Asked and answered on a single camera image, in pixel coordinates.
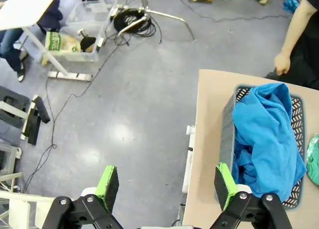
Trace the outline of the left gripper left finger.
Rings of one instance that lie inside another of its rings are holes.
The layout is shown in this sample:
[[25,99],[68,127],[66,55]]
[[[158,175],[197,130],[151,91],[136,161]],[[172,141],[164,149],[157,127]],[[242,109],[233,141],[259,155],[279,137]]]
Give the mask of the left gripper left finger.
[[56,197],[46,216],[43,229],[80,229],[92,225],[95,229],[121,229],[112,215],[119,179],[116,166],[107,166],[93,193],[72,200]]

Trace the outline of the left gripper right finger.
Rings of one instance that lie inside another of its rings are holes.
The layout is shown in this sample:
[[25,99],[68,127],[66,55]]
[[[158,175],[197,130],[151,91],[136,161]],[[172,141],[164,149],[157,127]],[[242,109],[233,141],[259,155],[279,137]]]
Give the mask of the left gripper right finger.
[[226,163],[215,167],[214,186],[222,213],[212,229],[236,229],[241,222],[249,222],[255,229],[292,228],[277,194],[266,193],[258,198],[239,191]]

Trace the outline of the person's right hand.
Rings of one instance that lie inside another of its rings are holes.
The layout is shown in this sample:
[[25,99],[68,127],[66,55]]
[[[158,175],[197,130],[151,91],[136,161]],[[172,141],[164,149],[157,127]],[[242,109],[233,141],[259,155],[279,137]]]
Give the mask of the person's right hand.
[[274,60],[276,73],[278,76],[286,74],[291,65],[290,56],[280,52]]

